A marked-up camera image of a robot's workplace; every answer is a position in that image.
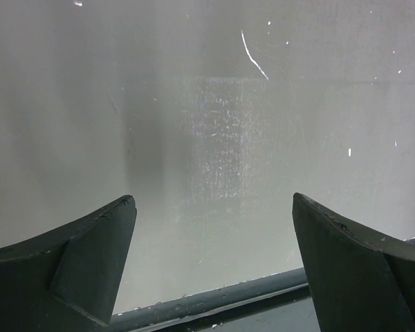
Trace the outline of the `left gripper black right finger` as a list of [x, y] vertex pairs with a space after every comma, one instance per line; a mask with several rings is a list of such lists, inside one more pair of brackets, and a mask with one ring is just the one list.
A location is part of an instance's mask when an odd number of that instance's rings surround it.
[[415, 331], [415, 238], [396, 239], [300, 193], [293, 223], [321, 331]]

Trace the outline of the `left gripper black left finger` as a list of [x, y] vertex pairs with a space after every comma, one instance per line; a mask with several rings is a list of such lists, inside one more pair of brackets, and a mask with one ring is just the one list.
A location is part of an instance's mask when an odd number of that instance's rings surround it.
[[124, 195], [0, 248], [0, 331], [105, 331], [136, 223]]

